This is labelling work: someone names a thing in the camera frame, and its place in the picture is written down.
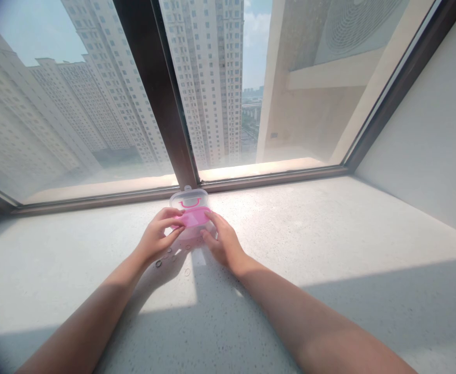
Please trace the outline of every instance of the hand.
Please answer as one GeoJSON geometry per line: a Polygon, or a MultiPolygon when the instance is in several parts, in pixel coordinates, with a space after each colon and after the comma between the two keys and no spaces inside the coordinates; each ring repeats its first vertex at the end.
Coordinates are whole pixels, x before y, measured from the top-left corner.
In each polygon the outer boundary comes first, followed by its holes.
{"type": "Polygon", "coordinates": [[[235,230],[223,217],[214,212],[206,212],[206,216],[216,227],[218,239],[214,239],[207,230],[202,230],[200,233],[214,258],[233,273],[234,269],[248,256],[242,249],[235,230]]]}
{"type": "Polygon", "coordinates": [[[174,217],[182,216],[184,212],[175,208],[163,208],[150,221],[135,249],[135,252],[143,257],[144,262],[153,262],[160,258],[162,252],[169,248],[183,232],[185,224],[174,217]],[[171,226],[179,227],[169,235],[164,235],[164,230],[171,226]]]}

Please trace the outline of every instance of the window frame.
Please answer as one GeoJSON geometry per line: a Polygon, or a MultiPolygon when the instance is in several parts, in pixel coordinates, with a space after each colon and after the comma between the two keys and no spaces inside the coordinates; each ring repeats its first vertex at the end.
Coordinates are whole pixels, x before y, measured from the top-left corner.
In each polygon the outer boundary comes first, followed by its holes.
{"type": "Polygon", "coordinates": [[[48,213],[98,208],[121,204],[167,199],[186,185],[202,188],[208,193],[254,188],[265,185],[330,178],[353,174],[375,139],[387,124],[406,93],[428,63],[439,44],[456,22],[456,0],[441,1],[426,16],[391,76],[367,120],[341,164],[330,167],[291,170],[255,177],[201,181],[193,156],[192,143],[186,126],[166,28],[159,0],[114,0],[129,49],[179,186],[118,194],[88,196],[80,199],[23,205],[0,191],[0,218],[24,217],[48,213]]]}

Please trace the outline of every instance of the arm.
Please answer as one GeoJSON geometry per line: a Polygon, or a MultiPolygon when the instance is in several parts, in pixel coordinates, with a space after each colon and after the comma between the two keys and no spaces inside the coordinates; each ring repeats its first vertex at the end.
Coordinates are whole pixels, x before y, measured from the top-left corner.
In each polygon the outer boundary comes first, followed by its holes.
{"type": "Polygon", "coordinates": [[[213,256],[249,291],[304,372],[415,372],[361,327],[245,254],[220,215],[206,215],[218,230],[217,240],[202,231],[213,256]]]}
{"type": "Polygon", "coordinates": [[[183,212],[162,209],[147,226],[136,249],[23,364],[18,373],[91,373],[145,269],[160,258],[184,227],[183,212]]]}

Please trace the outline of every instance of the person's left hand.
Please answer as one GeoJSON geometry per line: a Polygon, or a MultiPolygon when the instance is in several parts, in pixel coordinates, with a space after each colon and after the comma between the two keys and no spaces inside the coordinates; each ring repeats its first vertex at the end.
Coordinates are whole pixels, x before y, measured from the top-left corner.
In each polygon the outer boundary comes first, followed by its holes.
{"type": "Polygon", "coordinates": [[[182,216],[184,210],[175,208],[163,208],[149,225],[146,227],[135,251],[143,256],[144,262],[153,262],[160,258],[162,252],[169,248],[172,243],[185,229],[185,225],[174,217],[182,216]],[[179,226],[169,235],[164,235],[164,230],[171,226],[179,226]]]}

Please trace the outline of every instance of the pink plastic container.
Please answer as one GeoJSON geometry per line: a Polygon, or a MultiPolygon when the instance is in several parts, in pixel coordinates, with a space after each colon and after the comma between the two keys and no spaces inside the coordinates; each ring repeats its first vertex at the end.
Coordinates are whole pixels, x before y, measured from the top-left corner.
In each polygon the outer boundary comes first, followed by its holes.
{"type": "Polygon", "coordinates": [[[185,191],[177,192],[171,199],[169,205],[180,210],[184,209],[180,217],[175,217],[185,224],[185,231],[181,233],[179,239],[192,239],[201,236],[201,230],[211,230],[212,222],[207,218],[205,212],[211,211],[207,207],[208,194],[202,189],[192,190],[190,186],[185,187],[185,191]]]}

